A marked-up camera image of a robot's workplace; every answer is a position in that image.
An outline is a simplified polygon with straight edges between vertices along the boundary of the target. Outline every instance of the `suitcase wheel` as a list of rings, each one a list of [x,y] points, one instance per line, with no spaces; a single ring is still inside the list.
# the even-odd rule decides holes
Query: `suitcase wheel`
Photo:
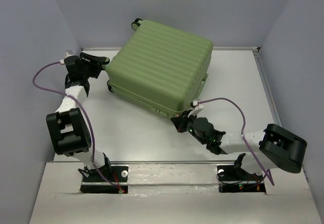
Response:
[[[137,18],[133,23],[132,23],[132,29],[133,30],[137,30],[138,29],[138,27],[141,25],[140,23],[139,23],[139,21],[142,21],[140,18]]]
[[[109,84],[109,81],[107,81],[108,91],[113,92],[111,85]]]

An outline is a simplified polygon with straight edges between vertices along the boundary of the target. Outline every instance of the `cable connector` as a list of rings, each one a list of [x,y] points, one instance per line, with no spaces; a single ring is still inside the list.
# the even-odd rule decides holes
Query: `cable connector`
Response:
[[[196,107],[196,106],[198,106],[198,105],[199,105],[199,101],[197,101],[197,100],[194,100],[194,101],[190,104],[191,107]]]
[[[204,106],[202,104],[198,104],[194,107],[194,109],[189,113],[188,117],[190,116],[197,116],[198,113],[201,112],[201,110],[203,110]]]
[[[72,50],[66,50],[64,54],[64,59],[73,56]],[[60,64],[65,65],[64,59],[60,59]]]

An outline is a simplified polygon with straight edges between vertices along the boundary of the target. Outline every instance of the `red wire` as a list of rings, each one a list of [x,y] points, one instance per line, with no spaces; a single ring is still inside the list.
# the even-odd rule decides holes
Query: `red wire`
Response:
[[[115,181],[116,181],[116,183],[117,183],[118,190],[122,190],[122,188],[121,188],[120,185],[119,185],[118,177],[117,177],[117,173],[116,173],[116,172],[113,174],[113,178],[115,179]]]
[[[259,182],[259,180],[258,180],[258,178],[253,174],[252,175],[253,176],[253,178],[257,181],[257,182]]]

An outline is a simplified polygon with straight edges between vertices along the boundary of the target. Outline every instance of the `screw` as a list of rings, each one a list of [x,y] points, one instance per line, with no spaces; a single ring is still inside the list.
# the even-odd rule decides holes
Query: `screw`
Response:
[[[122,171],[121,176],[124,177],[124,178],[127,177],[128,176],[128,171],[126,171],[126,170]]]
[[[221,177],[225,175],[225,171],[224,169],[219,169],[218,170],[218,175],[220,175]]]

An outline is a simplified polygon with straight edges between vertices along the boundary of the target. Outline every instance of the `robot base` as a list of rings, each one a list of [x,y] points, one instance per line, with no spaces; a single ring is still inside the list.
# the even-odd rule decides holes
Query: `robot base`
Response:
[[[111,165],[112,173],[102,171],[102,174],[113,184],[117,184],[113,174],[117,175],[120,188],[124,194],[128,193],[128,165]],[[79,170],[83,175],[80,191],[84,194],[119,194],[119,189],[105,182],[100,175],[91,170],[90,174],[86,174],[86,169]]]
[[[264,183],[261,183],[263,176],[248,174],[234,165],[218,165],[217,170],[220,193],[266,192]]]

